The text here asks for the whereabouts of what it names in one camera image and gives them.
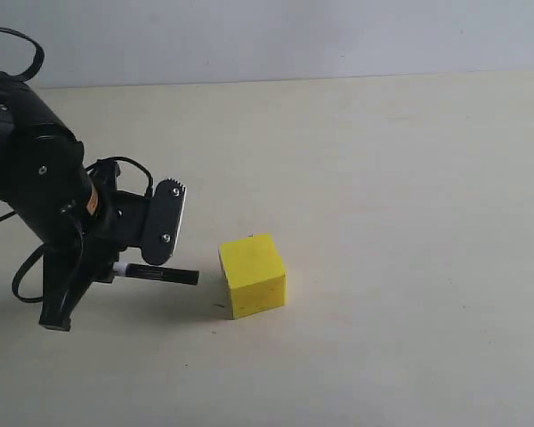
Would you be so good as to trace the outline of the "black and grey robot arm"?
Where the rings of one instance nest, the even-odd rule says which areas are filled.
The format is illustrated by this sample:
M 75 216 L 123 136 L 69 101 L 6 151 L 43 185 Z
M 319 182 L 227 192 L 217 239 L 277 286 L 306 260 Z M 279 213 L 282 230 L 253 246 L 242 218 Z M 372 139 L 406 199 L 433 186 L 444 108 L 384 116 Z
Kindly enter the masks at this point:
M 20 77 L 0 72 L 0 200 L 37 235 L 40 247 L 12 280 L 24 303 L 42 306 L 40 326 L 68 332 L 71 314 L 94 281 L 138 237 L 153 197 L 117 189 L 121 157 L 84 167 L 84 144 Z

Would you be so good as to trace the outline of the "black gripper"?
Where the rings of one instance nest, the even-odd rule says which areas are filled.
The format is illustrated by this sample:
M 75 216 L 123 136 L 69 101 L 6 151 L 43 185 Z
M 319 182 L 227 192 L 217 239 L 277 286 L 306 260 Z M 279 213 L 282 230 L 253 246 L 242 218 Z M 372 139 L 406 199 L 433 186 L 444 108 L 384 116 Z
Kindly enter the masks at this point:
M 110 283 L 112 265 L 140 245 L 151 198 L 108 186 L 77 193 L 82 249 L 44 255 L 43 302 L 39 325 L 69 331 L 71 315 L 93 282 Z

